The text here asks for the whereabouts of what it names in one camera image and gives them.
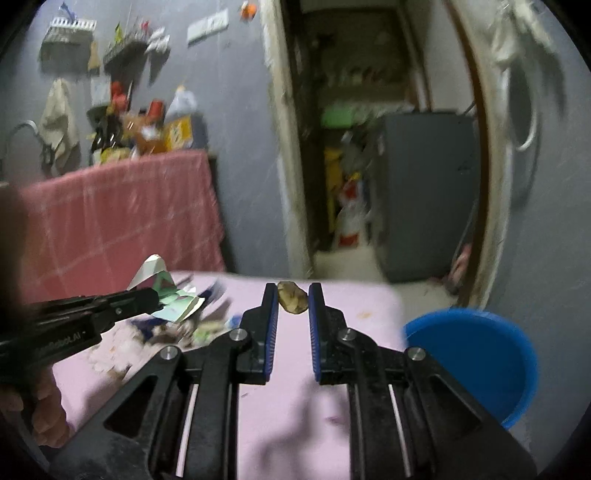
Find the finger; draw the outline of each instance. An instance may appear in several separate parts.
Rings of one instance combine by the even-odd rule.
[[[50,447],[53,447],[53,448],[61,448],[61,447],[63,447],[66,444],[66,442],[68,440],[70,440],[71,434],[72,433],[70,431],[70,426],[68,425],[68,428],[67,428],[65,434],[62,435],[60,438],[58,438],[52,445],[50,445]]]
[[[21,396],[13,388],[0,385],[0,410],[21,411],[23,408]]]
[[[39,433],[36,430],[33,430],[33,438],[35,439],[35,441],[37,442],[37,444],[39,446],[47,445],[47,439],[45,438],[45,435],[43,435],[42,433]]]
[[[47,430],[46,432],[42,433],[45,437],[45,445],[57,448],[56,445],[59,444],[59,441],[62,437],[64,437],[70,431],[70,426],[67,424],[66,415],[60,417],[57,424]]]
[[[46,432],[57,423],[63,411],[61,394],[58,391],[39,400],[35,412],[33,412],[33,428],[39,433]]]
[[[47,398],[57,389],[56,379],[50,368],[43,370],[37,378],[37,385],[35,386],[35,393],[39,400]]]

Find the towel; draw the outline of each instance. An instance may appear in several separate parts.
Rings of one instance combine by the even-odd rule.
[[[58,169],[66,165],[72,148],[79,142],[76,117],[70,106],[70,92],[70,84],[64,79],[53,82],[39,124],[43,140],[56,151]]]
[[[27,301],[124,290],[144,260],[223,271],[223,228],[207,154],[183,150],[85,168],[22,190]]]

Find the electrical socket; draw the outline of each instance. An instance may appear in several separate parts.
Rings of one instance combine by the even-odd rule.
[[[225,30],[228,27],[228,23],[228,9],[213,14],[211,17],[202,18],[189,25],[189,28],[187,29],[187,43],[191,44],[203,37]]]
[[[222,10],[209,17],[209,32],[208,35],[222,31],[228,27],[229,14],[228,9]]]

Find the faucet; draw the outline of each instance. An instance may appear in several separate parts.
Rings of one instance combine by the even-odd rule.
[[[10,130],[6,137],[6,141],[4,142],[4,154],[0,158],[0,178],[2,179],[4,179],[4,161],[8,158],[10,140],[15,133],[17,133],[21,128],[25,127],[29,127],[33,131],[33,135],[35,135],[35,138],[41,144],[41,168],[50,168],[56,159],[56,151],[50,144],[43,140],[41,134],[39,133],[39,129],[37,128],[37,124],[33,120],[25,120]]]

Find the blue bucket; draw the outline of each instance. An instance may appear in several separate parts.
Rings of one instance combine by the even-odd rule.
[[[512,427],[537,388],[530,341],[513,323],[469,309],[429,313],[404,326],[408,346],[420,346],[496,418]]]

